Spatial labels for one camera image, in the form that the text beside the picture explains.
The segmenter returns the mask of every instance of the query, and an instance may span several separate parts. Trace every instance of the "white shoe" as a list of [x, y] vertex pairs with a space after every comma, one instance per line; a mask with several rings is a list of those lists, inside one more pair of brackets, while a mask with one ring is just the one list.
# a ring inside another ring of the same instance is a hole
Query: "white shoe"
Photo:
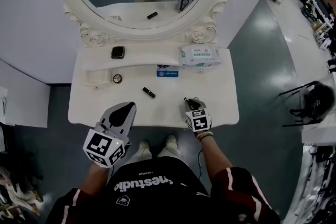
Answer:
[[139, 150], [149, 149], [149, 144], [147, 141], [141, 141], [139, 144]]
[[173, 146], [177, 146], [177, 140], [176, 140], [176, 137], [174, 135], [170, 135], [167, 137], [167, 140], [166, 140], [166, 146], [171, 146], [173, 144]]

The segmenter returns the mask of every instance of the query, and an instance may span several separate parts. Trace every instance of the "small blue box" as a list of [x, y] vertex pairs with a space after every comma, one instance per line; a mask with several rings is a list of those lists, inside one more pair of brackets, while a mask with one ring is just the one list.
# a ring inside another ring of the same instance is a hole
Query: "small blue box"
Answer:
[[158, 65], [156, 76], [158, 78], [177, 78], [179, 75], [179, 67]]

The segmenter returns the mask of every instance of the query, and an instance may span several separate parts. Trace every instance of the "wipes package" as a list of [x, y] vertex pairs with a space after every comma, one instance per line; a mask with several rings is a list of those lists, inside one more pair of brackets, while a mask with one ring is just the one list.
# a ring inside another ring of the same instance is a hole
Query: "wipes package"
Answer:
[[180, 62], [184, 67], [215, 67], [221, 64], [215, 45], [187, 45], [181, 48]]

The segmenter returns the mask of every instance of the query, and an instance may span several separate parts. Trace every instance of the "shelf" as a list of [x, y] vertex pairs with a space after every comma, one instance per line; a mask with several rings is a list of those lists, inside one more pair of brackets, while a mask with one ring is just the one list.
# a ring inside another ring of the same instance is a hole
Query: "shelf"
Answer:
[[180, 66], [180, 48], [174, 44], [127, 44], [124, 59], [111, 58], [112, 45], [101, 48], [84, 48], [80, 54], [81, 67], [98, 71], [128, 66], [167, 65]]

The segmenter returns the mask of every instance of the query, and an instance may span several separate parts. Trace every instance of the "round compact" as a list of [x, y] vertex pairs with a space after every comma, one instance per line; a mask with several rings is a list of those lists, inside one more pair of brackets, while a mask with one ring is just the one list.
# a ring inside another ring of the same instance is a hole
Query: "round compact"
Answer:
[[114, 75], [113, 82], [116, 84], [120, 84], [122, 82], [122, 76], [119, 74]]

